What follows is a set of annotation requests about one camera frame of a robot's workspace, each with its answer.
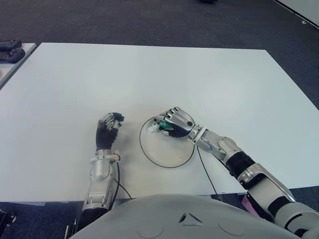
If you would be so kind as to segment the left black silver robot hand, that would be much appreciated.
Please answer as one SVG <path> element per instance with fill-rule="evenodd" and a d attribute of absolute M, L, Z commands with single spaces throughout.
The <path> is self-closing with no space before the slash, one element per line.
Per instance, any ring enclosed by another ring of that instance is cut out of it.
<path fill-rule="evenodd" d="M 98 120 L 96 130 L 96 150 L 111 150 L 118 135 L 124 116 L 121 113 L 107 113 Z"/>

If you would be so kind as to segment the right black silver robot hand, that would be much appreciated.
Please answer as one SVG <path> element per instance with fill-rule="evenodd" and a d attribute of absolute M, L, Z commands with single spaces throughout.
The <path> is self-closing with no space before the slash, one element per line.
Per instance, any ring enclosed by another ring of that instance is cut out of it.
<path fill-rule="evenodd" d="M 180 138 L 188 136 L 195 126 L 194 119 L 179 107 L 171 108 L 155 116 L 159 122 L 168 124 L 162 127 L 161 133 L 165 136 Z"/>

